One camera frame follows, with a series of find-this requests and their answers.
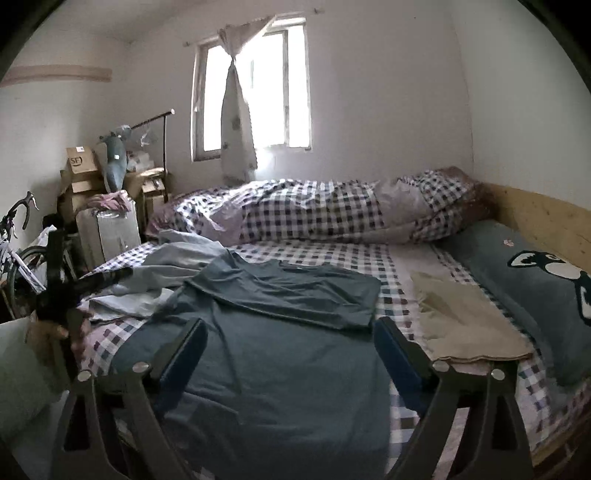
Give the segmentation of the left forearm light sleeve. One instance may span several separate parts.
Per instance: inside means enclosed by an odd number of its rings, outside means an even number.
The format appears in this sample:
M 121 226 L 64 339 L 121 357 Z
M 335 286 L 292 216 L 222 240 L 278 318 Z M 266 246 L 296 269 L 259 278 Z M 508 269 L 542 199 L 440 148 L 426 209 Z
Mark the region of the left forearm light sleeve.
M 31 320 L 32 314 L 1 325 L 1 439 L 5 442 L 64 391 L 55 365 L 42 365 L 25 344 Z

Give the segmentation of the person left hand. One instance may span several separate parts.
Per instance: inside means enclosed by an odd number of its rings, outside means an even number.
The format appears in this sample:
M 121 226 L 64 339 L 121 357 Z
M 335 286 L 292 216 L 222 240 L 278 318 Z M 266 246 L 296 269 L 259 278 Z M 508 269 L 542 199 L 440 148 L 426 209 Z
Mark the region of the person left hand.
M 70 342 L 71 350 L 78 362 L 86 357 L 87 336 L 91 331 L 91 313 L 85 310 L 78 310 L 82 315 L 82 323 Z M 55 353 L 53 345 L 61 340 L 69 338 L 69 331 L 53 322 L 40 321 L 35 313 L 29 322 L 25 334 L 25 344 L 33 351 L 36 359 L 44 366 L 55 365 Z

